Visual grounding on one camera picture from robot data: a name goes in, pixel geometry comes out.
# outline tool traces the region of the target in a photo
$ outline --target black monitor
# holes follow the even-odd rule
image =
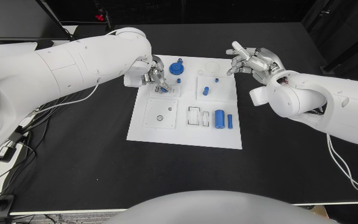
[[[40,0],[0,0],[0,40],[69,40]]]

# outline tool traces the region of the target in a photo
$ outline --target black tabletop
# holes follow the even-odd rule
[[[145,33],[152,54],[230,59],[225,50],[236,40],[243,47],[271,50],[285,69],[320,74],[323,59],[300,23],[132,27]],[[105,31],[80,26],[74,34]],[[279,118],[268,104],[252,105],[248,92],[261,85],[249,74],[236,74],[235,81],[242,150],[126,141],[137,89],[124,87],[122,78],[100,84],[87,100],[61,107],[50,118],[37,158],[11,187],[11,212],[128,208],[188,190],[240,191],[288,203],[356,201],[324,134]],[[358,175],[358,145],[331,142]]]

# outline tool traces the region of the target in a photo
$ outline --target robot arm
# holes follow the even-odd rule
[[[121,75],[125,86],[155,82],[168,88],[162,63],[135,28],[1,56],[0,64],[0,144],[41,104]]]
[[[358,144],[358,81],[298,74],[284,69],[279,58],[265,48],[245,49],[238,42],[232,47],[226,54],[238,56],[227,75],[252,73],[265,85],[249,91],[253,106],[268,103],[281,117]],[[324,105],[324,113],[308,113]]]

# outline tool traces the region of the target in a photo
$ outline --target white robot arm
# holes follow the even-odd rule
[[[145,35],[129,27],[115,35],[1,56],[0,64],[0,144],[41,104],[121,75],[125,86],[155,82],[168,89]]]
[[[252,73],[265,85],[249,91],[253,106],[268,103],[281,117],[358,144],[358,81],[298,74],[265,48],[242,48],[236,41],[232,47],[227,75]],[[324,113],[314,110],[324,105]]]

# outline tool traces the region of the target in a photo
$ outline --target blue object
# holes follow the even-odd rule
[[[207,93],[209,93],[209,87],[204,87],[204,88],[203,88],[203,95],[206,96]]]
[[[225,128],[225,112],[220,109],[214,111],[214,128]]]
[[[227,114],[227,129],[232,129],[232,115]]]
[[[175,63],[168,66],[168,71],[173,75],[180,75],[184,71],[184,66],[181,65],[183,60],[178,58]]]

